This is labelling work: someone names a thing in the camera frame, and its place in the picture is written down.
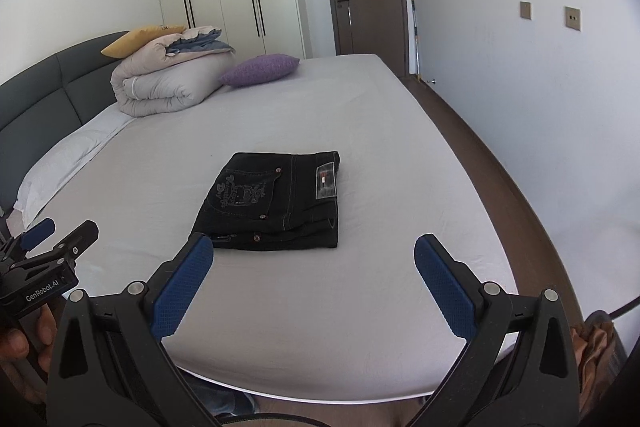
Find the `left hand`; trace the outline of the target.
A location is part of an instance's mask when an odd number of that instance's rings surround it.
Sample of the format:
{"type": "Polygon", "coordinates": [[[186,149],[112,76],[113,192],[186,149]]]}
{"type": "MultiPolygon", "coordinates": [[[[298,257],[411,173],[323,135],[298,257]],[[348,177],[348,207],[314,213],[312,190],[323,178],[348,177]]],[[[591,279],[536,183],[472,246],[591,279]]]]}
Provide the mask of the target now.
{"type": "MultiPolygon", "coordinates": [[[[36,333],[42,348],[38,351],[37,360],[40,369],[49,374],[52,361],[53,343],[58,328],[55,318],[47,305],[40,308],[36,333]]],[[[12,388],[27,402],[41,404],[46,401],[46,392],[29,384],[17,369],[17,363],[26,360],[29,355],[27,337],[19,329],[10,329],[1,335],[1,370],[9,380],[12,388]]]]}

